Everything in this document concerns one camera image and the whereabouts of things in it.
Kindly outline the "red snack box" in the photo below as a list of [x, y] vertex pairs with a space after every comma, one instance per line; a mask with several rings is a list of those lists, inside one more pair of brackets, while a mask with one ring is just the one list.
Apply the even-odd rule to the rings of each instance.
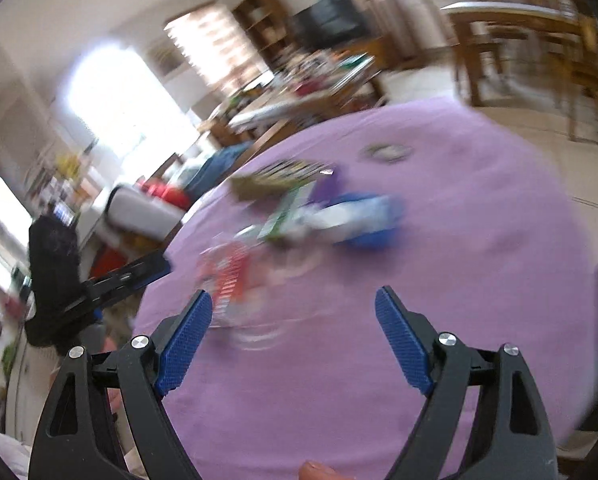
[[212, 328], [233, 323], [233, 317], [246, 298], [249, 266], [249, 247], [235, 240], [210, 247], [200, 254], [197, 287], [211, 297]]

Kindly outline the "clear plastic tray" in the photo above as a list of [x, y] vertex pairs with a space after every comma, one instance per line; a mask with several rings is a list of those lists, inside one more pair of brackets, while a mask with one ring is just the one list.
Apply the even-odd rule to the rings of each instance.
[[250, 249], [248, 285], [244, 303], [229, 326], [212, 328], [233, 347], [261, 351], [277, 346], [303, 323], [323, 318], [331, 309], [309, 293], [327, 269], [333, 248], [308, 238], [303, 242], [269, 243], [259, 240], [260, 227], [220, 233], [203, 252], [227, 242], [245, 243]]

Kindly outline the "green gum package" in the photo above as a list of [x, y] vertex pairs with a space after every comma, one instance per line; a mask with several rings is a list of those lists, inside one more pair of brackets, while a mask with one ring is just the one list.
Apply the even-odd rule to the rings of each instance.
[[258, 238], [269, 243], [285, 243], [299, 210], [304, 207], [315, 188], [315, 183], [310, 182], [296, 186], [287, 192], [273, 214], [261, 226]]

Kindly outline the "purple tablecloth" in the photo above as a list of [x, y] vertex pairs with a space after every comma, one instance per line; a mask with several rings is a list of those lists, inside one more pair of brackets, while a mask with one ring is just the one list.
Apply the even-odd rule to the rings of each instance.
[[[362, 155], [403, 144], [395, 164]], [[350, 192], [404, 206], [397, 243], [333, 247], [309, 293], [331, 309], [277, 346], [245, 351], [210, 330], [165, 409], [206, 479], [292, 479], [316, 460], [383, 478], [421, 409], [374, 313], [381, 286], [471, 346], [516, 344], [556, 439], [577, 425], [598, 379], [598, 276], [557, 163], [477, 110], [431, 99], [303, 130], [251, 163], [341, 167]]]

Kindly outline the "dark snack wrapper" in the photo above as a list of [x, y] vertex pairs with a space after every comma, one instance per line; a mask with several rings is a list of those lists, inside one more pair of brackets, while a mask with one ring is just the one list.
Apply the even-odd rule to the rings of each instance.
[[281, 159], [247, 174], [232, 174], [229, 186], [237, 200], [253, 202], [282, 196], [315, 180], [331, 177], [335, 166], [301, 159]]

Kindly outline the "blue white package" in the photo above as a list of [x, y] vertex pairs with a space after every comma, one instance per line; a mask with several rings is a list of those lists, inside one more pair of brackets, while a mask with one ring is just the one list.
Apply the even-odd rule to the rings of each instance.
[[284, 240], [321, 243], [360, 250], [380, 250], [395, 244], [404, 206], [388, 195], [345, 194], [328, 204], [311, 203], [290, 214], [281, 227]]

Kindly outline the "small round wrapper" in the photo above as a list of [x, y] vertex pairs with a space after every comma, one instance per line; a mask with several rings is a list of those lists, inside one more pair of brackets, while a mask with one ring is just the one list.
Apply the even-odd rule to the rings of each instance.
[[395, 164], [408, 159], [413, 153], [413, 148], [403, 144], [377, 143], [368, 145], [362, 155], [375, 162], [384, 162], [384, 164]]

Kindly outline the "wooden coffee table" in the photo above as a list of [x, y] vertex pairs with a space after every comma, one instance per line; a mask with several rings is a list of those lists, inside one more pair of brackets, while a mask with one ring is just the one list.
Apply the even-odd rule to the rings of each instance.
[[375, 58], [357, 57], [357, 65], [337, 68], [326, 77], [325, 87], [305, 96], [293, 90], [264, 92], [231, 119], [213, 116], [199, 126], [202, 134], [224, 148], [257, 140], [269, 130], [299, 129], [308, 122], [320, 122], [354, 112], [360, 106], [386, 102]]

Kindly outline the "wooden bookshelf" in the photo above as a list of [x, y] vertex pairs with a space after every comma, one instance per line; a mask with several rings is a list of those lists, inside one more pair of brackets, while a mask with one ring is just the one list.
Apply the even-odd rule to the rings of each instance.
[[284, 0], [243, 0], [232, 12], [267, 66], [281, 66], [297, 48]]

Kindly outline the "black television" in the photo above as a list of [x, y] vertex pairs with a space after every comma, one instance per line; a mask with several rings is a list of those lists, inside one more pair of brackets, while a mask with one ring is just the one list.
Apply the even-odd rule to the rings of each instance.
[[372, 35], [354, 0], [320, 0], [293, 15], [289, 27], [308, 51], [334, 49]]

